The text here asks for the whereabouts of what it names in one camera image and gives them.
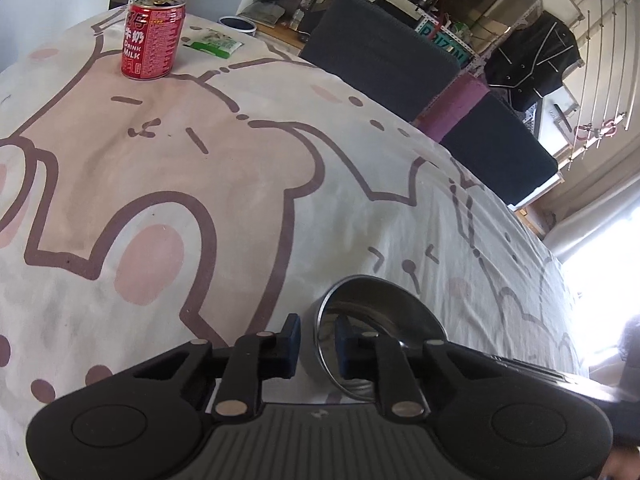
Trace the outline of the round stainless steel bowl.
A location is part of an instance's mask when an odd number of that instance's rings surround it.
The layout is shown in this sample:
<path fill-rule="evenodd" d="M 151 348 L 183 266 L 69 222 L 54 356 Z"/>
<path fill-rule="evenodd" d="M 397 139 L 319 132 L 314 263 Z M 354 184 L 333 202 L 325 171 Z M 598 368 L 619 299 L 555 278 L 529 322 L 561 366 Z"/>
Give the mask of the round stainless steel bowl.
<path fill-rule="evenodd" d="M 427 339 L 445 340 L 446 330 L 432 311 L 408 290 L 370 275 L 353 275 L 332 285 L 306 317 L 308 339 L 314 345 L 300 357 L 316 382 L 330 382 L 355 401 L 373 400 L 373 386 L 340 374 L 335 351 L 334 322 L 344 314 L 357 333 L 375 332 L 397 339 L 402 348 L 420 349 Z"/>

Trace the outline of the bear pattern tablecloth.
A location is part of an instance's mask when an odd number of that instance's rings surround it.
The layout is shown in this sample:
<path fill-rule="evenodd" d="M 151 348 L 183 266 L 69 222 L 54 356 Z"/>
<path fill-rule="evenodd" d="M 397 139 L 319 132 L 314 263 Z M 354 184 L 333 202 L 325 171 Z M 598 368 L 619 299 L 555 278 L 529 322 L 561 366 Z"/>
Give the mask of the bear pattern tablecloth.
<path fill-rule="evenodd" d="M 122 74 L 125 14 L 1 75 L 1 474 L 60 396 L 201 338 L 310 315 L 342 278 L 459 344 L 585 374 L 559 263 L 477 177 L 337 76 L 247 38 Z"/>

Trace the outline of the dark chair near window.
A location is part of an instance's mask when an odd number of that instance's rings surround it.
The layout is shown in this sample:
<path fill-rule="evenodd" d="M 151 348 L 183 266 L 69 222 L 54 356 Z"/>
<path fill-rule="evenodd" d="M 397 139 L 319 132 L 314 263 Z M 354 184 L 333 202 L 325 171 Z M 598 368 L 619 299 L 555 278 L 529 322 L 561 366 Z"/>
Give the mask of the dark chair near window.
<path fill-rule="evenodd" d="M 516 205 L 558 172 L 558 162 L 514 111 L 483 96 L 440 141 L 503 203 Z"/>

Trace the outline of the dark chair with purple cushion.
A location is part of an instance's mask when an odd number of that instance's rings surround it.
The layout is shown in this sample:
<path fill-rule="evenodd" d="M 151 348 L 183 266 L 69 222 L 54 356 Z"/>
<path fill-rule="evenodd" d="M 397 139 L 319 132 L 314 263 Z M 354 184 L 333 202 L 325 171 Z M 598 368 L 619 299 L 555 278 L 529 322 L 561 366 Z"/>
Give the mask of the dark chair with purple cushion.
<path fill-rule="evenodd" d="M 300 57 L 406 122 L 460 73 L 451 54 L 368 0 L 334 0 Z"/>

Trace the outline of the green snack packet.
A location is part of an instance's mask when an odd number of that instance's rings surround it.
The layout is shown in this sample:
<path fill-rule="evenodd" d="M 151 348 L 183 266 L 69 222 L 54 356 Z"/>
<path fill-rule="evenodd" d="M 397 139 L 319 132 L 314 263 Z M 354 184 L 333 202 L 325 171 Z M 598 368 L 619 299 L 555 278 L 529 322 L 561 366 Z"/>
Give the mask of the green snack packet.
<path fill-rule="evenodd" d="M 242 41 L 211 28 L 191 30 L 188 36 L 181 38 L 181 42 L 188 48 L 215 55 L 217 58 L 231 58 L 243 45 Z"/>

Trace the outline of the green poizon sign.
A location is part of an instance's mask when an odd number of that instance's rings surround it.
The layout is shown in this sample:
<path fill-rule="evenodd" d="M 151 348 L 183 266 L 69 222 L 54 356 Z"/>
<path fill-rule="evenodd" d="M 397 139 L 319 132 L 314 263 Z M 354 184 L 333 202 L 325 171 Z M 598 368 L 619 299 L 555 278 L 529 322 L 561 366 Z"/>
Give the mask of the green poizon sign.
<path fill-rule="evenodd" d="M 430 40 L 435 47 L 452 55 L 461 68 L 468 66 L 475 58 L 470 46 L 429 15 L 416 25 L 416 32 Z"/>

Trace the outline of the dark blue round container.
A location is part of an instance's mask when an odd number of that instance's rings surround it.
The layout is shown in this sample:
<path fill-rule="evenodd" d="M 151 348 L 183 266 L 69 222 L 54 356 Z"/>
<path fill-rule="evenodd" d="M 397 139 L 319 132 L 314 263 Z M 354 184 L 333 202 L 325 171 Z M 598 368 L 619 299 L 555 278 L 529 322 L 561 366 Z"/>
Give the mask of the dark blue round container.
<path fill-rule="evenodd" d="M 218 23 L 247 36 L 254 36 L 257 32 L 256 24 L 248 18 L 237 15 L 226 15 L 218 18 Z"/>

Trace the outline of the red milk drink can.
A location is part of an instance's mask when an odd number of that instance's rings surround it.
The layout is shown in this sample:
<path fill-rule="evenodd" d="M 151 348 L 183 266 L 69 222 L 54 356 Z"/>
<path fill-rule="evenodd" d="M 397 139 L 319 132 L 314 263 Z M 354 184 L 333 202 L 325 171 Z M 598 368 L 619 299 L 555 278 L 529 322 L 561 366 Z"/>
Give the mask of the red milk drink can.
<path fill-rule="evenodd" d="M 128 6 L 122 73 L 134 79 L 166 76 L 174 66 L 186 0 L 132 0 Z"/>

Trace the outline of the black hanging jacket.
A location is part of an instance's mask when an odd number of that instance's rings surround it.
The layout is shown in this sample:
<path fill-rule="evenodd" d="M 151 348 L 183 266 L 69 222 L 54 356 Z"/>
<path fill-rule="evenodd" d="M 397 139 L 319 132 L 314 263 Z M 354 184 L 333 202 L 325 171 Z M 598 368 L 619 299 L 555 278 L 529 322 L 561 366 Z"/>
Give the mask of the black hanging jacket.
<path fill-rule="evenodd" d="M 544 11 L 519 28 L 492 52 L 485 65 L 491 88 L 503 90 L 511 107 L 526 112 L 534 103 L 558 90 L 565 71 L 582 62 L 572 31 Z"/>

